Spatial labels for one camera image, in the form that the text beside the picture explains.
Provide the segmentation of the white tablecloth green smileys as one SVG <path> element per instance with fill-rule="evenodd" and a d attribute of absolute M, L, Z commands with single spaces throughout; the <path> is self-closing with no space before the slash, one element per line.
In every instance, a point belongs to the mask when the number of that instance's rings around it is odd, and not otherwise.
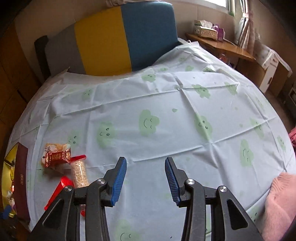
<path fill-rule="evenodd" d="M 9 146 L 28 149 L 27 204 L 33 228 L 62 174 L 41 164 L 46 144 L 86 155 L 89 181 L 119 157 L 127 172 L 107 209 L 112 240 L 179 240 L 185 209 L 173 202 L 164 164 L 204 186 L 227 186 L 259 230 L 275 177 L 295 173 L 280 117 L 246 77 L 197 44 L 175 47 L 138 72 L 96 77 L 62 72 L 48 80 L 14 126 Z"/>

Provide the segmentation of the grey yellow blue chair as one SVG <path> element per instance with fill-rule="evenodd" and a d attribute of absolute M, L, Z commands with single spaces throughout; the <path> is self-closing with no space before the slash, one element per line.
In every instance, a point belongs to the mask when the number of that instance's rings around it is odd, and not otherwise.
<path fill-rule="evenodd" d="M 113 76 L 152 66 L 179 45 L 173 6 L 142 1 L 99 11 L 34 43 L 44 78 Z"/>

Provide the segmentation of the pink white curtain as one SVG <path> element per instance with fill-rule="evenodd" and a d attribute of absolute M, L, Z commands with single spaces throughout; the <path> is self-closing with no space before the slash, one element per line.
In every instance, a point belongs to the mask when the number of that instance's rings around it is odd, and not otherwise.
<path fill-rule="evenodd" d="M 253 55 L 255 43 L 260 40 L 259 32 L 254 25 L 254 4 L 251 0 L 239 1 L 239 3 L 242 14 L 235 30 L 235 44 Z"/>

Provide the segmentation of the wooden side table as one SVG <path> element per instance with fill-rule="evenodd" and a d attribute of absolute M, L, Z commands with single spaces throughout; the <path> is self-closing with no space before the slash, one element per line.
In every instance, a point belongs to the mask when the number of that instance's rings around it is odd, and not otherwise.
<path fill-rule="evenodd" d="M 191 42 L 198 42 L 202 48 L 210 52 L 221 61 L 228 63 L 236 70 L 239 64 L 248 64 L 255 61 L 255 58 L 247 51 L 227 41 L 214 41 L 208 38 L 201 38 L 191 33 L 185 33 L 185 37 Z"/>

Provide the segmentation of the white cardboard box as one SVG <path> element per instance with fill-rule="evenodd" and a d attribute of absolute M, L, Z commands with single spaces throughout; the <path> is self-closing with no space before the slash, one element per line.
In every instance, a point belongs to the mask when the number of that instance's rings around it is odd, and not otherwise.
<path fill-rule="evenodd" d="M 258 84 L 259 89 L 263 93 L 268 90 L 278 97 L 286 80 L 292 75 L 292 69 L 276 51 L 259 40 L 254 44 L 254 57 L 260 69 L 263 69 L 263 77 Z"/>

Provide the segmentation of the red beige biscuit packet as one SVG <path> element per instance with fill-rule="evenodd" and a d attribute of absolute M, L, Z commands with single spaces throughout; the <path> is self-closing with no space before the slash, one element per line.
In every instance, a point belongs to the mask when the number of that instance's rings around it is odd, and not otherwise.
<path fill-rule="evenodd" d="M 63 166 L 64 164 L 69 164 L 70 159 L 70 144 L 47 143 L 43 151 L 41 162 L 45 168 L 63 173 Z"/>

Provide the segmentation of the tissue box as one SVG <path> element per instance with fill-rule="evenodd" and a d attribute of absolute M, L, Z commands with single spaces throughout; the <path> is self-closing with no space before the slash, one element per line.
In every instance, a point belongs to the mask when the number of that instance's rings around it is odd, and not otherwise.
<path fill-rule="evenodd" d="M 201 38 L 212 40 L 218 39 L 218 31 L 213 28 L 213 24 L 206 20 L 194 21 L 194 34 Z"/>

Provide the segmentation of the wooden cabinet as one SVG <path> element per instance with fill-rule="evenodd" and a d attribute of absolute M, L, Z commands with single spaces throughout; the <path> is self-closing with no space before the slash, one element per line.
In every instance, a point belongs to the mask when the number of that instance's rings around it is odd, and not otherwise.
<path fill-rule="evenodd" d="M 41 82 L 27 61 L 15 24 L 1 35 L 1 149 Z"/>

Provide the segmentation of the red cake snack packet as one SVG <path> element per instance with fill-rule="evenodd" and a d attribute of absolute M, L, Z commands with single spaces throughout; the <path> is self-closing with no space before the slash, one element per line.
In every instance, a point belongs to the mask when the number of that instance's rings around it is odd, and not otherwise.
<path fill-rule="evenodd" d="M 60 179 L 59 184 L 56 186 L 56 189 L 54 190 L 53 194 L 51 195 L 48 203 L 44 207 L 44 210 L 46 211 L 50 205 L 53 203 L 53 201 L 56 199 L 56 197 L 60 194 L 60 192 L 66 187 L 66 186 L 72 186 L 74 187 L 74 182 L 69 179 L 67 176 L 62 176 Z M 75 204 L 79 204 L 81 201 L 78 200 L 77 197 L 75 197 Z M 85 205 L 80 204 L 80 214 L 85 217 L 86 211 L 85 211 Z"/>

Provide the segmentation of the gold tin box maroon rim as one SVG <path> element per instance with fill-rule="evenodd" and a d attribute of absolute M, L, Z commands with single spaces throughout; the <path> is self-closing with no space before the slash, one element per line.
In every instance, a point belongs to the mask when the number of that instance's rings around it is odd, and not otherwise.
<path fill-rule="evenodd" d="M 27 202 L 26 165 L 28 149 L 16 143 L 4 158 L 1 175 L 1 194 L 4 211 L 29 223 Z"/>

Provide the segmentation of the pink sweater sleeve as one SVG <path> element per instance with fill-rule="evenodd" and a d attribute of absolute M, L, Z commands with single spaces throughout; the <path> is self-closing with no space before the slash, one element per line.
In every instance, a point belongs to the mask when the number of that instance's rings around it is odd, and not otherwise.
<path fill-rule="evenodd" d="M 295 218 L 295 151 L 287 170 L 274 178 L 265 202 L 264 240 L 280 240 Z"/>

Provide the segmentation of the clear oat bar packet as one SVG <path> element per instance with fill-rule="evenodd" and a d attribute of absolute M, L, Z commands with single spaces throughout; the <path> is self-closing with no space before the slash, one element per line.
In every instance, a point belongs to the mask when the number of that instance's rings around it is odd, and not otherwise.
<path fill-rule="evenodd" d="M 82 188 L 89 185 L 85 161 L 86 156 L 74 156 L 70 159 L 72 181 L 75 188 Z"/>

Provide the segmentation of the purple packet on side table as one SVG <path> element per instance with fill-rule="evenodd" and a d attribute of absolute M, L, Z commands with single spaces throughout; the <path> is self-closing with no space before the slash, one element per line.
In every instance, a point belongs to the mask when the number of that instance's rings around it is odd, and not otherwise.
<path fill-rule="evenodd" d="M 220 28 L 218 25 L 213 25 L 212 28 L 217 31 L 217 41 L 223 42 L 225 31 L 223 28 Z"/>

